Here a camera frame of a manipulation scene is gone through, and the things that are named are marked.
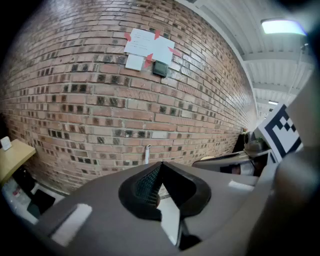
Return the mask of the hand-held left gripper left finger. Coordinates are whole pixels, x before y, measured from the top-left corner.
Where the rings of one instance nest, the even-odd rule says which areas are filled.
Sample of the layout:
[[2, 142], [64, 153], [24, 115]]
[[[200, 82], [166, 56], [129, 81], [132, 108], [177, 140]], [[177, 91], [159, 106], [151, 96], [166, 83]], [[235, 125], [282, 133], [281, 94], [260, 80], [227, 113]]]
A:
[[121, 202], [120, 188], [128, 201], [133, 186], [126, 180], [143, 177], [160, 163], [136, 166], [96, 178], [47, 210], [33, 230], [57, 256], [175, 256], [173, 245], [159, 219], [142, 219]]

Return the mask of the black box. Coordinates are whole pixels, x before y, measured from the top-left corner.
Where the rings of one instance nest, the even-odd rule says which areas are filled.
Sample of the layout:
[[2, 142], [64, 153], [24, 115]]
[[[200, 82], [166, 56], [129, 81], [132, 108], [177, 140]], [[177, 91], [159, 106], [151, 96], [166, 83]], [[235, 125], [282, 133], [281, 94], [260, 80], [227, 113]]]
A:
[[55, 200], [53, 196], [37, 189], [27, 207], [27, 211], [38, 219], [54, 204]]

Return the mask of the small white desk device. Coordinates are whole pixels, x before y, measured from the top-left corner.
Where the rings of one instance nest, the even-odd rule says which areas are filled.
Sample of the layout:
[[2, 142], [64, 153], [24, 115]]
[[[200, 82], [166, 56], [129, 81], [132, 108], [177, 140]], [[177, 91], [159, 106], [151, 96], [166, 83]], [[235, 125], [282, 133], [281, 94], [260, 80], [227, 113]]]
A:
[[7, 151], [8, 149], [10, 149], [12, 147], [12, 143], [11, 143], [10, 138], [8, 136], [1, 138], [0, 144], [1, 144], [1, 147], [4, 151]]

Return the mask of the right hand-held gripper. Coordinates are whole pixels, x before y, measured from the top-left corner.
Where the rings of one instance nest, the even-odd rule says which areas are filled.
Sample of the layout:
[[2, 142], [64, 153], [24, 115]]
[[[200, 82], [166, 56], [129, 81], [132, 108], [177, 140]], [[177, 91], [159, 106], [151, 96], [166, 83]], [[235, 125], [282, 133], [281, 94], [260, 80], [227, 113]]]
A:
[[289, 153], [303, 147], [300, 135], [287, 113], [287, 106], [279, 103], [254, 131], [239, 136], [243, 139], [242, 150], [198, 160], [192, 166], [208, 171], [260, 176], [265, 166], [277, 164]]

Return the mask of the white paper notice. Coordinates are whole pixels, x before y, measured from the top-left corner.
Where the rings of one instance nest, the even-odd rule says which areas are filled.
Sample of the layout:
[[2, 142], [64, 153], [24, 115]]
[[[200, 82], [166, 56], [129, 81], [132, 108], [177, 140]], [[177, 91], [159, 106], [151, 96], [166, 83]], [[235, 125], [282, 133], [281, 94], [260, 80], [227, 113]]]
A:
[[154, 40], [155, 33], [133, 28], [131, 33], [131, 41], [127, 41], [124, 52], [147, 57], [153, 53], [152, 60], [160, 61], [167, 65], [171, 64], [173, 54], [169, 51], [168, 47], [175, 47], [175, 43], [165, 37], [159, 36]]

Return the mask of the rectangular wooden desk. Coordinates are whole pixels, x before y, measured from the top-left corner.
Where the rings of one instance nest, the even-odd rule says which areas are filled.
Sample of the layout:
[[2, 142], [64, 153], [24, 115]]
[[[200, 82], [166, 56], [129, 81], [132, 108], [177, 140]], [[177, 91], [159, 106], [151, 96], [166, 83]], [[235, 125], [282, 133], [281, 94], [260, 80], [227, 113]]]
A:
[[6, 151], [0, 149], [0, 187], [36, 153], [34, 147], [18, 139], [13, 140], [11, 145], [12, 147]]

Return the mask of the ceiling light panel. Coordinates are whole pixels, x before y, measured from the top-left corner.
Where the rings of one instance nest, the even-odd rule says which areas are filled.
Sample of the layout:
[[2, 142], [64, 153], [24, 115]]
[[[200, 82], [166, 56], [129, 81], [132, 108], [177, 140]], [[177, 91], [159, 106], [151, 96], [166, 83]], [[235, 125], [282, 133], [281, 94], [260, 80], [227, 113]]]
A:
[[287, 19], [265, 19], [261, 21], [265, 34], [295, 34], [306, 36], [307, 33], [302, 26], [293, 20]]

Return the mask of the clear plastic bottle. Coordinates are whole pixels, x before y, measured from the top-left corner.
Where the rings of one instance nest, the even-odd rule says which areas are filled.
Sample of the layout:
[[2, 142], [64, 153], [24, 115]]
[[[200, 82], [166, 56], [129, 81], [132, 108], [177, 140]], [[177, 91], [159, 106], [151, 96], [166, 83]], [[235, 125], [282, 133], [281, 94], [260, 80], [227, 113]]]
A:
[[18, 185], [18, 183], [10, 178], [3, 186], [2, 193], [6, 200], [13, 206], [27, 206], [30, 203], [30, 198]]

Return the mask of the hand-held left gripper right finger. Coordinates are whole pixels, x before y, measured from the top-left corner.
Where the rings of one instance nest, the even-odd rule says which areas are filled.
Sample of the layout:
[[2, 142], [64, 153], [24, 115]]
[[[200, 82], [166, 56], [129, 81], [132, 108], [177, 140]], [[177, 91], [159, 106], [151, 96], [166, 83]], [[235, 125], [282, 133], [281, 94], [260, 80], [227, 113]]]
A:
[[170, 198], [161, 202], [161, 226], [172, 242], [161, 256], [246, 256], [252, 227], [234, 222], [257, 179], [163, 162]]

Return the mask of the white wall switch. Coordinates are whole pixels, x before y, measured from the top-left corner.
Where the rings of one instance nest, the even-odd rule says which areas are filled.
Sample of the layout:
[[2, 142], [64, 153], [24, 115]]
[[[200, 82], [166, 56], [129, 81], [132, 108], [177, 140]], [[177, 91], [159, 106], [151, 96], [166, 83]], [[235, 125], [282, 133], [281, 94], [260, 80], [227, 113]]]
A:
[[143, 56], [129, 54], [125, 64], [126, 69], [140, 72], [145, 58]]

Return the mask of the black wall control panel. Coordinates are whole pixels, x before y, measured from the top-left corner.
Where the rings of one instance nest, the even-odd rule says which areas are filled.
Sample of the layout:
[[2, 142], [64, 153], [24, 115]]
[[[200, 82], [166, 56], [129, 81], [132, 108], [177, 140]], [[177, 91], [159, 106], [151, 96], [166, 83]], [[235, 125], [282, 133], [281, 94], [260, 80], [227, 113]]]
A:
[[156, 60], [153, 64], [152, 73], [165, 78], [168, 74], [169, 66], [161, 61]]

